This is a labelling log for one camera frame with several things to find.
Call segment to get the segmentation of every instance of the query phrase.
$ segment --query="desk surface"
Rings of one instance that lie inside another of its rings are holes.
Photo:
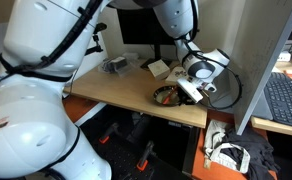
[[[205,128],[207,109],[196,105],[163,107],[153,100],[156,89],[165,86],[150,71],[136,68],[124,77],[98,72],[97,68],[78,78],[72,94],[160,118]]]
[[[280,71],[292,69],[292,63],[291,62],[277,62],[276,68],[278,68]],[[292,126],[287,126],[284,124],[276,123],[274,121],[269,121],[269,120],[265,120],[265,119],[261,119],[257,117],[251,117],[251,122],[252,122],[253,127],[255,128],[292,135]]]

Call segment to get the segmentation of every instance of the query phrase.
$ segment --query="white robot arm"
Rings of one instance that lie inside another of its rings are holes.
[[[212,81],[228,58],[219,50],[191,53],[199,51],[184,38],[193,29],[191,2],[15,0],[0,56],[0,178],[51,168],[66,179],[111,179],[109,164],[69,120],[61,102],[65,82],[80,66],[98,15],[108,4],[154,8],[166,32],[176,38],[191,86],[215,91]]]

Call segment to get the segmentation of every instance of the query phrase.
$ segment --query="black keyboard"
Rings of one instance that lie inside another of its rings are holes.
[[[273,120],[292,126],[292,79],[283,73],[272,72],[264,93]]]

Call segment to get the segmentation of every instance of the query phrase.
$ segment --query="keyboard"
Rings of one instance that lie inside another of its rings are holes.
[[[273,120],[292,126],[292,79],[284,73],[272,72],[264,93]]]

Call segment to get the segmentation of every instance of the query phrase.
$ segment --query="wooden desk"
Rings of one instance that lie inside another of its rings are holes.
[[[165,86],[164,81],[155,81],[150,71],[134,69],[125,77],[98,72],[95,68],[79,79],[72,94],[117,107],[143,112],[179,123],[205,128],[207,109],[200,106],[163,107],[153,100],[153,93]]]
[[[292,69],[292,63],[278,62],[276,63],[276,68],[278,68],[280,71]],[[265,120],[265,119],[261,119],[261,118],[257,118],[253,116],[251,117],[251,122],[252,122],[253,127],[255,128],[292,135],[292,126],[276,123],[274,121],[269,121],[269,120]]]

